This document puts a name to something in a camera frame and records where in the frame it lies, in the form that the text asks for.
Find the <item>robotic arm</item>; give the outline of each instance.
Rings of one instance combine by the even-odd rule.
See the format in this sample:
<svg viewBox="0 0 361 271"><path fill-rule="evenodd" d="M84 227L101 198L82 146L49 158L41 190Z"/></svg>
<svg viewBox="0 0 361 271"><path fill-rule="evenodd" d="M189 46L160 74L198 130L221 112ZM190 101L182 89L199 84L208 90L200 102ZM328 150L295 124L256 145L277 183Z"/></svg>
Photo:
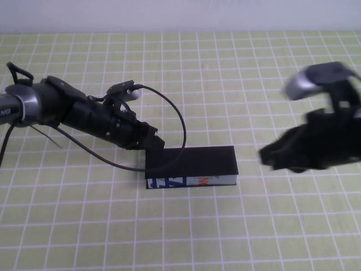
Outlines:
<svg viewBox="0 0 361 271"><path fill-rule="evenodd" d="M284 88L290 100L327 93L333 112L308 112L305 124L259 150L262 164L302 173L361 161L361 102L348 80L352 76L361 80L342 63L331 62L311 65L292 77Z"/></svg>
<svg viewBox="0 0 361 271"><path fill-rule="evenodd" d="M139 89L142 88L160 95L177 111L184 130L182 150L184 149L186 129L181 113L167 97L152 88L136 85L134 81L127 81L111 86L104 97L96 98L86 96L80 90L54 76L47 76L41 82L34 83L34 77L29 72L11 62L7 63L7 67L12 74L14 84L6 87L3 94L0 95L0 125L8 123L11 124L11 127L0 153L0 165L12 129L34 124L50 126L80 146L82 146L81 143L71 138L58 126L64 124L114 143L126 150L163 150L165 142L158 137L158 129L137 120L135 112L131 111L126 103L138 99L140 97ZM26 78L20 79L17 74ZM90 154L106 161L85 146L82 147ZM127 168L109 161L106 163L122 169L145 171L144 169Z"/></svg>

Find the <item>table surface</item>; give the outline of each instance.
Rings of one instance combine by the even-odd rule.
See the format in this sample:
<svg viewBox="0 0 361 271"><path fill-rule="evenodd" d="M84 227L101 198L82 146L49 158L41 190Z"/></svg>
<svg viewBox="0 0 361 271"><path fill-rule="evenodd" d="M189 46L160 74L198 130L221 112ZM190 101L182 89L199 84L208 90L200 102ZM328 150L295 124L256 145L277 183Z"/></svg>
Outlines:
<svg viewBox="0 0 361 271"><path fill-rule="evenodd" d="M237 186L146 190L143 173L107 166L54 130L39 127L62 149L15 129L0 171L0 270L359 270L360 165L293 174L257 157L328 104L289 102L282 85L333 60L361 72L361 32L0 35L2 90L8 61L87 95L134 80L179 107L187 146L234 145L239 167ZM181 145L177 114L159 97L144 90L129 105L166 147ZM141 151L64 129L108 159L144 163Z"/></svg>

